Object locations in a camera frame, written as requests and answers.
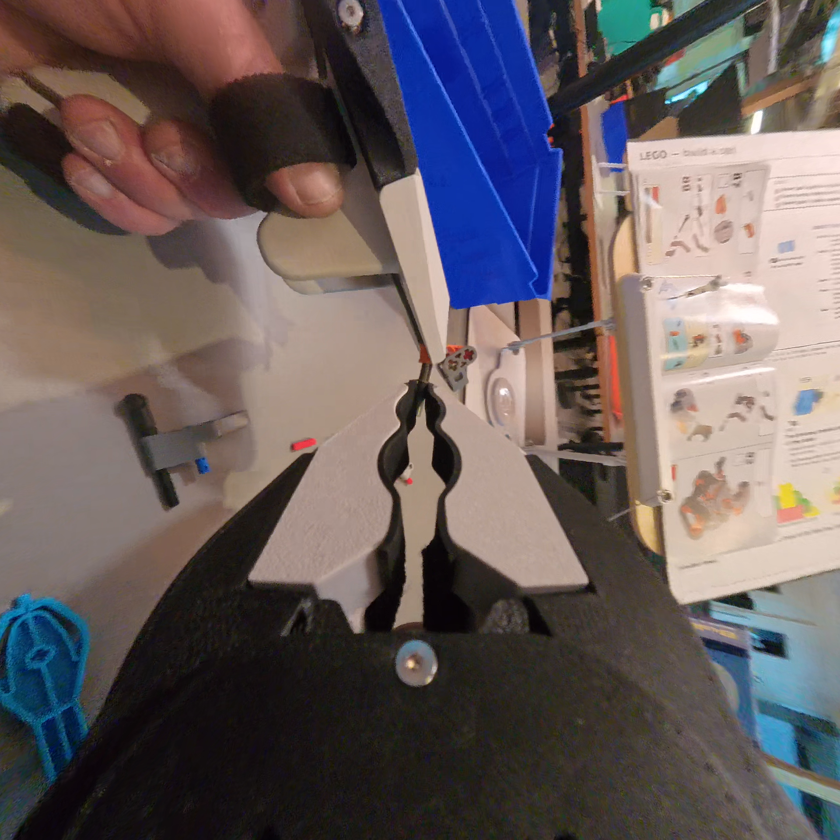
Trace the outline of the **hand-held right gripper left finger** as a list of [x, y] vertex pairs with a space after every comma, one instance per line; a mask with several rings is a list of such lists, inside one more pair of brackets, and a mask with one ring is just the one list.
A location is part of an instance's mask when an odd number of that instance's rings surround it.
[[417, 384], [403, 384], [311, 457], [248, 575], [253, 586], [310, 586], [351, 628], [389, 631], [405, 585], [395, 483], [408, 465]]

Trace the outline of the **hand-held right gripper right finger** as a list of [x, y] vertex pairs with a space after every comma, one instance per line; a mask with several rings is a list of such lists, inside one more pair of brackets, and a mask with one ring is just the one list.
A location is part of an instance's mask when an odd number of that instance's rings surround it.
[[589, 577], [520, 447], [429, 385], [444, 484], [423, 550], [423, 617], [486, 618], [501, 601], [582, 592]]

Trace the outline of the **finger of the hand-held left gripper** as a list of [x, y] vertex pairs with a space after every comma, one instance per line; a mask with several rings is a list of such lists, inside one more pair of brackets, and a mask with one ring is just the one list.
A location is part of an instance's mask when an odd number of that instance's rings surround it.
[[384, 186], [380, 205], [419, 342], [437, 364], [447, 355], [450, 298], [422, 173]]

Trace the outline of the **dark grey connector piece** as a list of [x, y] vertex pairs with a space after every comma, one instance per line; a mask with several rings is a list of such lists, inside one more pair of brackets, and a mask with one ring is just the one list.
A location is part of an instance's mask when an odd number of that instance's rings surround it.
[[[477, 351], [471, 345], [463, 345], [463, 348], [470, 347], [475, 350], [476, 357], [472, 364], [476, 361], [477, 358]], [[468, 382], [468, 368], [472, 365], [464, 365], [462, 364], [461, 359], [459, 358], [460, 351], [457, 351], [448, 357], [444, 358], [442, 361], [437, 363], [437, 369], [439, 373], [444, 378], [445, 382], [447, 383], [448, 387], [452, 390], [452, 392], [460, 392]]]

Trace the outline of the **person's left hand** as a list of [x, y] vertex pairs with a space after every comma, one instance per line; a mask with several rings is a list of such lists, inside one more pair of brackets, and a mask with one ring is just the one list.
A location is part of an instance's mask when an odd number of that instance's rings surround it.
[[[2, 2], [2, 74], [74, 67], [94, 54], [177, 70], [205, 98], [228, 83], [284, 70], [248, 2]], [[145, 126], [109, 102], [64, 98], [71, 151], [61, 162], [75, 194], [133, 234], [165, 235], [186, 221], [251, 215], [214, 142], [179, 120]]]

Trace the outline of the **blue plastic bin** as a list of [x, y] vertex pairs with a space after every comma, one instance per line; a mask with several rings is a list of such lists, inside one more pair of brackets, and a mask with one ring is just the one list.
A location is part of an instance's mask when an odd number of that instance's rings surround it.
[[563, 156], [515, 2], [380, 2], [453, 308], [548, 299]]

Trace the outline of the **grey beam black axle assembly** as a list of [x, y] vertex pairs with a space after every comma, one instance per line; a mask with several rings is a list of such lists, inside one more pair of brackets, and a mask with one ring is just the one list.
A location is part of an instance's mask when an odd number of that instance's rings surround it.
[[127, 394], [116, 405], [116, 411], [128, 429], [143, 471], [167, 511], [180, 504], [172, 471], [193, 465], [198, 475], [206, 475], [211, 470], [207, 444], [249, 425], [249, 415], [240, 411], [163, 433], [158, 430], [147, 397], [139, 393]]

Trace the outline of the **white booklet holder board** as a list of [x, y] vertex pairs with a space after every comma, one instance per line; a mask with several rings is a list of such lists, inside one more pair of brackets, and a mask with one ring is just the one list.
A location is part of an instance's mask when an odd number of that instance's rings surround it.
[[639, 274], [617, 281], [616, 344], [629, 488], [636, 502], [659, 508], [671, 501], [673, 480], [659, 433], [653, 288], [653, 280]]

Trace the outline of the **small blue bin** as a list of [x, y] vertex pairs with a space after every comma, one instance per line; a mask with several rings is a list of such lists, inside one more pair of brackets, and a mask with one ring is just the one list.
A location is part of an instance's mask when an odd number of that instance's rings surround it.
[[625, 165], [628, 142], [626, 104], [626, 99], [616, 101], [601, 116], [605, 163], [613, 170]]

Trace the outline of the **translucent blue plastic tool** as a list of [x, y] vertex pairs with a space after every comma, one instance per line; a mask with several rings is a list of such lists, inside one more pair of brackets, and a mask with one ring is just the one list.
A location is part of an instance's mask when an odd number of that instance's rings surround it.
[[90, 634], [52, 597], [18, 596], [1, 615], [1, 704], [31, 732], [44, 776], [56, 782], [88, 734], [81, 705]]

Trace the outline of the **white instruction sheet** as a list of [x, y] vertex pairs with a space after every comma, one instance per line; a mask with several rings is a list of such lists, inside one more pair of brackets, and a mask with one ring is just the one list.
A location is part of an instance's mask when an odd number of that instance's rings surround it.
[[636, 251], [639, 174], [760, 162], [770, 168], [759, 277], [780, 321], [766, 360], [775, 371], [779, 421], [770, 483], [775, 536], [691, 568], [676, 567], [664, 548], [670, 590], [688, 604], [837, 570], [838, 131], [635, 141], [626, 157]]

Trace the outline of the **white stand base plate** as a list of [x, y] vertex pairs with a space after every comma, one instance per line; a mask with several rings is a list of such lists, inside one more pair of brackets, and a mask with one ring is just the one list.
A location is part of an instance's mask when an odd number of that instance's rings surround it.
[[555, 450], [560, 442], [554, 385], [553, 346], [541, 340], [518, 352], [502, 349], [518, 340], [532, 339], [553, 329], [550, 303], [531, 300], [518, 304], [490, 304], [469, 310], [467, 340], [477, 351], [469, 367], [465, 404], [488, 424], [487, 388], [501, 368], [512, 393], [510, 436], [522, 447]]

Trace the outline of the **black metal post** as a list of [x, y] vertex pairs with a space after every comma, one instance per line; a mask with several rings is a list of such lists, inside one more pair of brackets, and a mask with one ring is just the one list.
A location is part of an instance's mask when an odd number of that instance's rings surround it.
[[760, 1], [703, 1], [655, 30], [635, 45], [588, 71], [559, 89], [548, 100], [554, 118], [559, 118], [599, 98], [602, 94], [645, 70], [661, 64], [737, 17], [760, 5]]

